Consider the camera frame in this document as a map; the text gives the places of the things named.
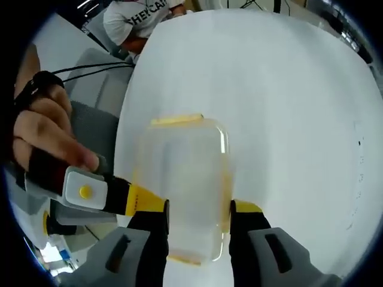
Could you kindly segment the person's left hand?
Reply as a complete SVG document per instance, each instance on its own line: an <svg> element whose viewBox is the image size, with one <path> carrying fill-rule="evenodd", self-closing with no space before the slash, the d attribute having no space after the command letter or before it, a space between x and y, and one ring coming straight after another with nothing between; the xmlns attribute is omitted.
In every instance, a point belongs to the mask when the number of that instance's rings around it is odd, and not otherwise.
<svg viewBox="0 0 383 287"><path fill-rule="evenodd" d="M13 129L13 153L25 171L30 170L32 151L36 149L88 171L99 167L98 156L75 139L69 120L71 112L65 89L54 85L18 115Z"/></svg>

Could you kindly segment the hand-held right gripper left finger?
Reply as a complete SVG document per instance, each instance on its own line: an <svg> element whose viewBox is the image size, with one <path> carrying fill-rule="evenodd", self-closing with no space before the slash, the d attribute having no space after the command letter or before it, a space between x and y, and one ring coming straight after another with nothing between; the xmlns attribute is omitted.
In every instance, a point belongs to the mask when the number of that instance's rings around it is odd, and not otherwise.
<svg viewBox="0 0 383 287"><path fill-rule="evenodd" d="M129 225L93 245L69 286L162 286L169 254L169 201L158 212L137 211Z"/></svg>

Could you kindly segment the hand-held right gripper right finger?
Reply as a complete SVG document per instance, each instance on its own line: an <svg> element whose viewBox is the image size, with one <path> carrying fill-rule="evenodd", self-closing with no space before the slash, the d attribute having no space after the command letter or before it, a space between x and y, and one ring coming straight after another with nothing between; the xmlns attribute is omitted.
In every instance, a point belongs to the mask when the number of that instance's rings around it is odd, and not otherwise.
<svg viewBox="0 0 383 287"><path fill-rule="evenodd" d="M324 274L309 251L281 228L273 228L253 203L230 203L229 254L235 286L340 286Z"/></svg>

